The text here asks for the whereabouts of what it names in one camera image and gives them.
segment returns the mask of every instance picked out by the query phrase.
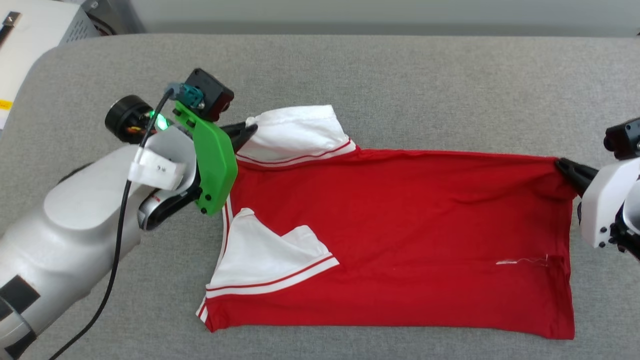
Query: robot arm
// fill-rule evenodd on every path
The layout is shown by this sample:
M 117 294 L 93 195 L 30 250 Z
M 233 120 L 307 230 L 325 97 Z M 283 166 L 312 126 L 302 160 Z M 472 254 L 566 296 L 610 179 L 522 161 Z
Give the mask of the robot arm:
M 607 129 L 604 145 L 619 162 L 599 171 L 568 159 L 556 165 L 582 197 L 582 239 L 592 247 L 617 245 L 640 259 L 640 118 Z
M 257 130 L 244 123 L 212 123 L 233 93 L 200 69 L 172 91 L 178 124 L 149 137 L 145 151 L 180 163 L 184 173 L 172 190 L 132 183 L 120 259 L 140 243 L 140 229 L 155 229 L 186 204 L 196 202 L 213 216 L 237 174 L 234 152 Z M 152 112 L 130 95 L 112 106 L 105 123 L 119 139 L 137 144 Z M 137 145 L 126 145 L 64 179 L 2 236 L 0 359 L 20 357 L 111 270 L 122 191 L 138 151 Z

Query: gray fabric surface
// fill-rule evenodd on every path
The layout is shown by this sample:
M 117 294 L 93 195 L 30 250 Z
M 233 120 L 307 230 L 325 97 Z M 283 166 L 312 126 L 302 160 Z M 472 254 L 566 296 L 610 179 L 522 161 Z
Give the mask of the gray fabric surface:
M 601 167 L 607 126 L 640 115 L 640 42 L 589 38 L 135 35 L 41 58 L 0 140 L 0 231 L 58 179 L 120 144 L 104 116 L 201 67 L 236 92 L 222 124 L 332 104 L 363 147 L 566 156 Z M 194 312 L 218 257 L 221 218 L 188 206 L 123 261 L 111 302 L 65 359 L 637 359 L 640 265 L 591 249 L 572 227 L 574 341 L 491 329 L 240 327 Z M 51 355 L 90 319 L 105 281 L 24 354 Z

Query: white wall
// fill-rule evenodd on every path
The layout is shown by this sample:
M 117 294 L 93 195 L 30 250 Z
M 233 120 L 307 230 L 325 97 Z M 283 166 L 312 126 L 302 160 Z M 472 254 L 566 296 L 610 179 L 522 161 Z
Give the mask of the white wall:
M 627 36 L 640 0 L 109 0 L 148 32 Z

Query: red shirt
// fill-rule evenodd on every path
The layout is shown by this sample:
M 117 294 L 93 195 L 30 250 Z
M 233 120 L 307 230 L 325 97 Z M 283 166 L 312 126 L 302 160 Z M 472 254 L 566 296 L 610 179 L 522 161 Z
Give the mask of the red shirt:
M 326 107 L 293 108 L 308 110 L 304 121 L 283 122 L 291 109 L 263 114 L 238 155 L 227 237 L 198 311 L 211 331 L 455 326 L 573 338 L 575 192 L 554 158 L 360 149 L 339 129 L 324 149 L 314 140 L 278 159 L 269 141 L 282 141 L 263 127 L 337 122 Z

